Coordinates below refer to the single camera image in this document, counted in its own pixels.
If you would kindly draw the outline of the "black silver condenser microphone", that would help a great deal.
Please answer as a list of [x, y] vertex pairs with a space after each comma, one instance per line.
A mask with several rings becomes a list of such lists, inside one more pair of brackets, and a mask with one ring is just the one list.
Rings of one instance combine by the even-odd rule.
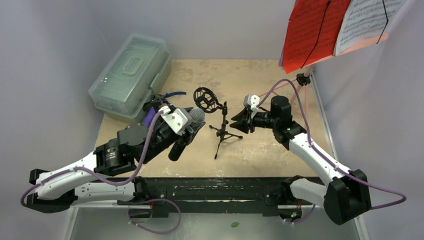
[[193, 142], [200, 129], [206, 124], [205, 112], [201, 108], [194, 107], [188, 113], [192, 121], [183, 131], [182, 136], [174, 143], [168, 154], [168, 158], [174, 162], [180, 158], [185, 148]]

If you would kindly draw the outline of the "purple toy microphone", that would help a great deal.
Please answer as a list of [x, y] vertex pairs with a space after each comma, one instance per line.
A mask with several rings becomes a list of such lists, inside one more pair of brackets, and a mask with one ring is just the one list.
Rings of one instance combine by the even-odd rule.
[[158, 112], [158, 110], [156, 109], [156, 108], [154, 108], [154, 107], [151, 107], [149, 110], [148, 110], [148, 112], [147, 112], [147, 114], [146, 114], [146, 116], [144, 117], [144, 119], [143, 119], [143, 124], [146, 126], [146, 127], [149, 127], [150, 125], [151, 125], [151, 123], [152, 123], [152, 121], [153, 121], [153, 118], [155, 117], [155, 115], [156, 115], [156, 113]]

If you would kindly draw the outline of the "black tripod mic stand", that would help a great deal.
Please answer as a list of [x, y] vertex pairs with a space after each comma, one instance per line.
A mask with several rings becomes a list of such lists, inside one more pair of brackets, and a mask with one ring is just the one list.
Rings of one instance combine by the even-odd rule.
[[221, 145], [224, 141], [232, 138], [242, 140], [244, 137], [239, 134], [229, 132], [228, 126], [228, 104], [226, 101], [220, 102], [217, 95], [207, 87], [198, 87], [193, 92], [193, 100], [197, 107], [203, 110], [208, 116], [213, 119], [212, 123], [209, 123], [208, 128], [213, 130], [215, 136], [218, 138], [214, 159], [216, 160], [219, 155]]

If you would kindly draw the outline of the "black round-base mic stand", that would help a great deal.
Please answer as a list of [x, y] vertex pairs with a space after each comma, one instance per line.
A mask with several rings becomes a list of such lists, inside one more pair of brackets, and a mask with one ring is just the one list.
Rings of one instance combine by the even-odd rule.
[[156, 114], [160, 108], [168, 104], [169, 101], [167, 100], [166, 95], [152, 94], [142, 105], [141, 109], [146, 113], [153, 112]]

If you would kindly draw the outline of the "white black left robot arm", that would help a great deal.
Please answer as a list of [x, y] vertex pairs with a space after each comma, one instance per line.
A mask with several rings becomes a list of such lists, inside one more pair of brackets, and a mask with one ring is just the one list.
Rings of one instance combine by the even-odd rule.
[[33, 169], [23, 207], [52, 214], [72, 206], [99, 201], [146, 203], [149, 191], [138, 176], [141, 167], [166, 149], [176, 161], [205, 125], [203, 115], [191, 112], [186, 119], [175, 114], [155, 114], [149, 125], [134, 124], [93, 153], [54, 171]]

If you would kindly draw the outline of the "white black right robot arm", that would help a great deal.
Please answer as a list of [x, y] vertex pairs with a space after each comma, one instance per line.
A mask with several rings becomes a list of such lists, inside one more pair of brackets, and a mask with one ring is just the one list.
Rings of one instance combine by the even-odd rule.
[[256, 128], [271, 129], [276, 141], [303, 160], [320, 178], [321, 184], [296, 175], [281, 183], [280, 196], [288, 204], [305, 200], [325, 210], [329, 219], [342, 225], [371, 210], [367, 176], [352, 171], [317, 145], [309, 132], [293, 120], [292, 106], [285, 96], [274, 96], [269, 111], [260, 111], [260, 98], [248, 94], [244, 109], [232, 117], [231, 128], [245, 134]]

